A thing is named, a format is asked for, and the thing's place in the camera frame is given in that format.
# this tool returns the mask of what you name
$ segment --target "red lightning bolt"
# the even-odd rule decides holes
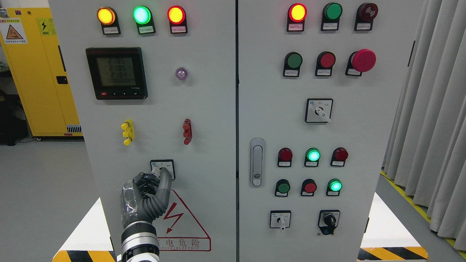
[[[185,214],[185,213],[181,213],[181,214],[176,214],[176,215],[169,216],[170,213],[175,209],[176,205],[177,205],[177,204],[174,202],[174,203],[171,205],[170,209],[168,209],[168,212],[167,212],[167,214],[166,214],[165,217],[164,217],[164,220],[165,220],[165,219],[172,218],[172,217],[178,217],[178,218],[175,220],[175,222],[173,223],[173,225],[172,225],[171,227],[167,228],[167,234],[170,233],[170,232],[172,231],[172,227],[173,227],[173,226],[178,222],[178,220]]]

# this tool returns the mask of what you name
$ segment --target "yellow cabinet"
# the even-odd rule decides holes
[[[9,8],[1,44],[33,136],[82,136],[49,8]]]

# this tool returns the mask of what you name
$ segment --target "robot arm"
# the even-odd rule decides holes
[[[122,262],[159,261],[158,239],[152,222],[162,216],[170,199],[171,173],[160,170],[154,174],[139,173],[123,185]]]

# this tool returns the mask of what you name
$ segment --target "gray floor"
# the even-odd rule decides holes
[[[382,175],[377,183],[376,192],[411,235],[427,250],[430,262],[465,262],[443,237],[438,237],[430,230],[429,223]]]
[[[0,261],[51,262],[98,198],[84,142],[0,145]],[[383,178],[377,193],[431,262],[464,262]]]

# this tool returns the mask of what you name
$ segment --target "warning label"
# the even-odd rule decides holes
[[[26,33],[19,18],[0,18],[0,33],[5,44],[27,44]]]
[[[52,18],[37,18],[37,24],[41,35],[57,35]]]
[[[209,234],[181,197],[171,193],[165,216],[154,222],[160,251],[211,251]]]

